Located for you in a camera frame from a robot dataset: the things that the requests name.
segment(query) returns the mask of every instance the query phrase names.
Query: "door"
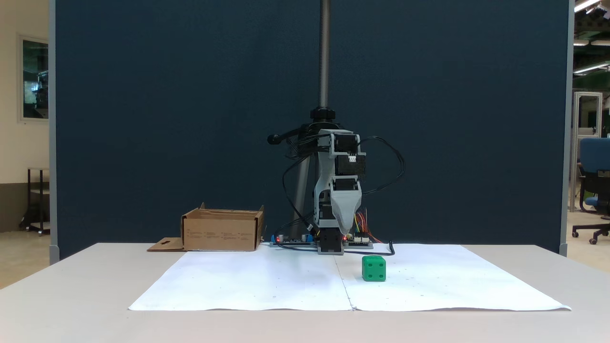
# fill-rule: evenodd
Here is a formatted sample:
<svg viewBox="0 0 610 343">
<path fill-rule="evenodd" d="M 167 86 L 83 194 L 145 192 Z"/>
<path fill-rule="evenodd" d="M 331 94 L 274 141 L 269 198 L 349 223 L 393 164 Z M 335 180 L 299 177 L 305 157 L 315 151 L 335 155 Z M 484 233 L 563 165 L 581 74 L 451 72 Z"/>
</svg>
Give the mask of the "door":
<svg viewBox="0 0 610 343">
<path fill-rule="evenodd" d="M 570 149 L 570 212 L 576 210 L 576 189 L 580 177 L 580 141 L 586 137 L 601 137 L 603 94 L 597 92 L 575 92 L 572 110 L 572 138 Z"/>
</svg>

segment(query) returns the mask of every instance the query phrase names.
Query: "ceiling light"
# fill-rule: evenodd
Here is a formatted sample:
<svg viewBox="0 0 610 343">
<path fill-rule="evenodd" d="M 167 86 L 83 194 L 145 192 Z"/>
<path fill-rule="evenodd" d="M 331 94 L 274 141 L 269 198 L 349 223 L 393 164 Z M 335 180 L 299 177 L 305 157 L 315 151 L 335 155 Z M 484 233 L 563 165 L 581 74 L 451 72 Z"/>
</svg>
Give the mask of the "ceiling light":
<svg viewBox="0 0 610 343">
<path fill-rule="evenodd" d="M 574 12 L 580 12 L 586 8 L 588 8 L 591 5 L 595 5 L 598 2 L 600 2 L 601 0 L 582 0 L 579 2 L 579 4 L 576 4 L 576 6 L 574 6 Z"/>
<path fill-rule="evenodd" d="M 588 65 L 586 67 L 582 67 L 579 69 L 576 69 L 573 71 L 574 74 L 581 74 L 584 73 L 585 71 L 590 71 L 590 70 L 594 70 L 594 69 L 598 69 L 598 68 L 603 68 L 603 67 L 607 67 L 610 65 L 610 61 L 605 61 L 602 63 L 598 63 L 598 64 L 593 64 L 593 65 Z"/>
<path fill-rule="evenodd" d="M 594 40 L 591 45 L 610 46 L 610 40 Z"/>
</svg>

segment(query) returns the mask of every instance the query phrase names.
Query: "floor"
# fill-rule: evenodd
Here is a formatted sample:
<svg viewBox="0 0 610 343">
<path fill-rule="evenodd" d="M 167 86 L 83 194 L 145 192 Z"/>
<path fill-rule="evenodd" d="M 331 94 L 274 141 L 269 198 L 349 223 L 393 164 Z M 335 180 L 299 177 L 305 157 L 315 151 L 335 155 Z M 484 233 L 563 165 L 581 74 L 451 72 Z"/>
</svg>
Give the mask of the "floor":
<svg viewBox="0 0 610 343">
<path fill-rule="evenodd" d="M 568 258 L 610 273 L 610 237 L 601 237 L 596 245 L 589 244 L 592 230 L 572 237 L 572 225 L 608 222 L 599 215 L 582 212 L 568 213 Z M 36 232 L 0 233 L 0 289 L 13 284 L 49 265 L 51 237 Z"/>
<path fill-rule="evenodd" d="M 51 236 L 37 232 L 0 233 L 0 289 L 49 265 Z"/>
</svg>

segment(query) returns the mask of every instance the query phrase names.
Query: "white paper sheet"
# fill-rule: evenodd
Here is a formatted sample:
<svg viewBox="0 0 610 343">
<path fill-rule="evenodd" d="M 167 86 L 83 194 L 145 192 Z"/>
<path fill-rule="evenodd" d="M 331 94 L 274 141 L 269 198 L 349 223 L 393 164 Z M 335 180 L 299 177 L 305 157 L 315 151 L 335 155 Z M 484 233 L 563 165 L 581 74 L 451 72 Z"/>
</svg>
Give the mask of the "white paper sheet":
<svg viewBox="0 0 610 343">
<path fill-rule="evenodd" d="M 354 309 L 569 309 L 459 245 L 395 244 L 394 249 L 394 256 L 383 256 L 385 282 L 362 279 L 362 256 L 335 257 Z M 375 251 L 388 250 L 376 244 Z"/>
<path fill-rule="evenodd" d="M 270 248 L 190 251 L 131 310 L 351 310 L 333 256 Z"/>
<path fill-rule="evenodd" d="M 385 282 L 362 279 L 362 255 L 191 251 L 129 309 L 535 311 L 568 308 L 459 245 L 395 244 Z M 387 251 L 375 245 L 375 251 Z"/>
</svg>

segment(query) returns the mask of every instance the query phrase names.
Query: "window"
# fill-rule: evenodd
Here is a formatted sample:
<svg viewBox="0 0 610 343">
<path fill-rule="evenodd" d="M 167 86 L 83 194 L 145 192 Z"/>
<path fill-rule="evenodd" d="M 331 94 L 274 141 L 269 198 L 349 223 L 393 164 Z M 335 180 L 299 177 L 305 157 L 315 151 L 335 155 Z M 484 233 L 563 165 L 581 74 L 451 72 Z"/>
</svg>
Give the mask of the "window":
<svg viewBox="0 0 610 343">
<path fill-rule="evenodd" d="M 19 36 L 18 108 L 20 121 L 49 119 L 49 45 L 43 39 Z"/>
</svg>

